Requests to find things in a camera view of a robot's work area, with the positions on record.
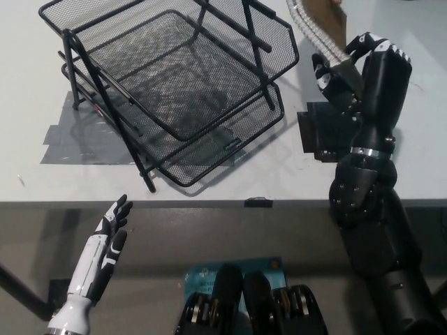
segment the robot forearm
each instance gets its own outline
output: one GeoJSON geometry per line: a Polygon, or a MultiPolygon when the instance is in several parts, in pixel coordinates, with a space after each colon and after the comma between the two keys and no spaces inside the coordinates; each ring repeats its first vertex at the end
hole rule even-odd
{"type": "Polygon", "coordinates": [[[132,202],[123,195],[89,237],[68,287],[67,300],[48,324],[46,335],[89,335],[89,312],[101,299],[126,242],[120,230],[127,223],[132,202]]]}

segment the mesh tray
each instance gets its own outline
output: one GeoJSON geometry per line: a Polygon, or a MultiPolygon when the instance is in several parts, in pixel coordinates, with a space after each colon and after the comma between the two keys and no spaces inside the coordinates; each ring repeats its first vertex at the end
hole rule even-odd
{"type": "MultiPolygon", "coordinates": [[[[210,3],[247,29],[241,0],[210,3]]],[[[76,32],[110,85],[167,133],[187,141],[261,89],[259,77],[247,68],[256,65],[250,41],[205,14],[203,27],[244,59],[235,60],[215,39],[198,33],[201,10],[193,0],[58,0],[44,6],[41,16],[56,32],[76,32]],[[134,6],[113,13],[129,4],[134,6]],[[91,25],[103,15],[110,17],[91,25]]],[[[292,29],[251,11],[256,35],[272,46],[271,53],[260,50],[272,82],[298,62],[292,29]]]]}
{"type": "MultiPolygon", "coordinates": [[[[62,72],[68,77],[66,66],[62,68],[62,72]]],[[[113,125],[101,97],[94,93],[88,81],[78,75],[76,79],[86,99],[99,106],[113,125]]],[[[125,124],[140,153],[148,157],[161,173],[183,187],[196,183],[283,118],[284,106],[277,86],[270,85],[268,91],[274,102],[273,111],[264,95],[258,93],[238,109],[231,111],[227,120],[213,125],[212,130],[201,133],[189,142],[182,142],[158,127],[139,108],[129,105],[113,88],[108,88],[120,116],[137,127],[135,129],[125,124]]]]}

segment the black wire mesh tray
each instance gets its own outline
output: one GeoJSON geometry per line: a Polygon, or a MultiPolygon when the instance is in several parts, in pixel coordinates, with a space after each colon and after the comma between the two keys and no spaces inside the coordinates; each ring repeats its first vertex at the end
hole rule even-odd
{"type": "MultiPolygon", "coordinates": [[[[68,77],[66,66],[62,68],[62,72],[68,77]]],[[[90,85],[89,78],[84,77],[82,71],[78,73],[76,80],[82,95],[114,126],[110,113],[101,96],[90,85]]],[[[183,187],[195,184],[284,116],[279,89],[275,84],[271,84],[268,91],[274,103],[274,110],[270,109],[263,92],[258,92],[220,122],[215,123],[210,130],[188,142],[182,142],[147,118],[139,108],[129,105],[116,90],[108,87],[107,91],[140,155],[145,156],[151,163],[148,170],[156,168],[183,187]]]]}
{"type": "Polygon", "coordinates": [[[273,109],[267,85],[298,62],[291,26],[255,0],[56,0],[40,14],[75,33],[104,83],[181,141],[260,91],[273,109]]]}

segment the silver joint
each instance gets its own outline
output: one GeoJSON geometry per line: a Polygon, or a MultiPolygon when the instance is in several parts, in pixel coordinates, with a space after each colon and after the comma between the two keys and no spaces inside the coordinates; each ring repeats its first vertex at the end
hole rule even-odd
{"type": "Polygon", "coordinates": [[[354,147],[354,148],[351,148],[351,153],[365,155],[365,156],[379,158],[379,159],[390,159],[391,158],[391,155],[386,152],[378,151],[378,150],[374,150],[374,149],[368,149],[368,148],[354,147]]]}

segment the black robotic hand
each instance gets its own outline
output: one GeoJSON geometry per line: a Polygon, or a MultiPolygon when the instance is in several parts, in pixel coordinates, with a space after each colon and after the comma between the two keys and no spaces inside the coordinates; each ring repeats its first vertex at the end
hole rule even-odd
{"type": "Polygon", "coordinates": [[[349,89],[344,78],[333,73],[321,55],[314,54],[312,61],[320,91],[342,114],[348,113],[363,119],[382,118],[390,114],[381,121],[394,127],[402,109],[411,75],[410,58],[388,39],[372,33],[357,36],[348,44],[345,52],[351,55],[353,64],[367,55],[362,70],[365,90],[361,101],[349,89]],[[383,109],[380,114],[377,114],[375,111],[381,108],[383,109]]]}

